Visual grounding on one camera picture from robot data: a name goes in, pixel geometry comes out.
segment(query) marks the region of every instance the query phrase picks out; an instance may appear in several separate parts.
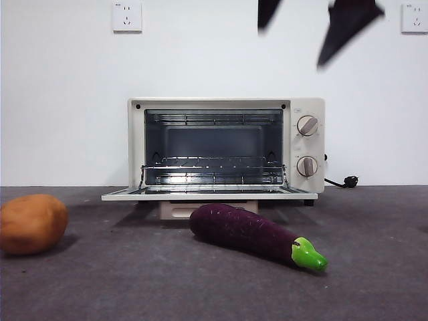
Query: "oven door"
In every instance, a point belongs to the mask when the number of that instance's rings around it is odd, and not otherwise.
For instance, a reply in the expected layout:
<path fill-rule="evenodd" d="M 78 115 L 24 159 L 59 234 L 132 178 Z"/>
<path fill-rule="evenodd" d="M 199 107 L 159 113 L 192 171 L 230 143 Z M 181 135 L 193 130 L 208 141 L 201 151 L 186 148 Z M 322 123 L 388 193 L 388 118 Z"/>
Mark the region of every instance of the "oven door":
<path fill-rule="evenodd" d="M 216 201 L 317 199 L 318 194 L 283 186 L 179 185 L 123 189 L 102 196 L 103 201 Z"/>

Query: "oven foot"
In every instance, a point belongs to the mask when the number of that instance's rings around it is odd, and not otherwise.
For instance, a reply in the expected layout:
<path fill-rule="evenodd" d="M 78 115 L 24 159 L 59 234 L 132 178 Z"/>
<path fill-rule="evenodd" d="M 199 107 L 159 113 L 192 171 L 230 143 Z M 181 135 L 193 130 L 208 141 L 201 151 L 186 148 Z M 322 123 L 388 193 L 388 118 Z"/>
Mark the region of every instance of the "oven foot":
<path fill-rule="evenodd" d="M 314 206 L 315 200 L 314 199 L 304 199 L 303 200 L 305 206 Z"/>

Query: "oven knob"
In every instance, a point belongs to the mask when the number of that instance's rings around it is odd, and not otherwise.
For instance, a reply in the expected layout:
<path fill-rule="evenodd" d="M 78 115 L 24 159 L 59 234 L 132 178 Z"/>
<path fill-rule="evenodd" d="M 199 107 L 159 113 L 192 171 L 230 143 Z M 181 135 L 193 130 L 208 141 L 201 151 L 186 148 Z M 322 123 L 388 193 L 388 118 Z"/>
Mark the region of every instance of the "oven knob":
<path fill-rule="evenodd" d="M 318 163 L 313 157 L 302 157 L 297 162 L 297 170 L 301 175 L 311 177 L 318 170 Z"/>
<path fill-rule="evenodd" d="M 297 123 L 297 129 L 303 136 L 312 136 L 318 130 L 318 119 L 313 116 L 303 116 Z"/>

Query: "wall outlet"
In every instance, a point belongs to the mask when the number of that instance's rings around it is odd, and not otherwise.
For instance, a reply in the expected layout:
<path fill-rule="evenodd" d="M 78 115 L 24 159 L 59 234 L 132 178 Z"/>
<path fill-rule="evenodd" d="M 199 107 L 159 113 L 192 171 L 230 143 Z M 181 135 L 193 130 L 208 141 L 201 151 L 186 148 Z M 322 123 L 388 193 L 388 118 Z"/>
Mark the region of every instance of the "wall outlet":
<path fill-rule="evenodd" d="M 112 7 L 113 31 L 142 31 L 141 2 L 114 2 Z"/>
<path fill-rule="evenodd" d="M 428 33 L 428 3 L 402 4 L 401 32 Z"/>

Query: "potato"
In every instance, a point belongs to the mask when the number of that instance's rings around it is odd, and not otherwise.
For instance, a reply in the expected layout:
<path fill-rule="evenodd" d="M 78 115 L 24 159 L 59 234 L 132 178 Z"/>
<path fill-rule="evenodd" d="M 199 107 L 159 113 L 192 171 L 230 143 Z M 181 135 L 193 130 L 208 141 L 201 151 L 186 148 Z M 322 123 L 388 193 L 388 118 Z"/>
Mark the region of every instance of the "potato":
<path fill-rule="evenodd" d="M 67 208 L 55 197 L 18 197 L 1 207 L 0 248 L 15 255 L 46 251 L 64 235 L 67 222 Z"/>

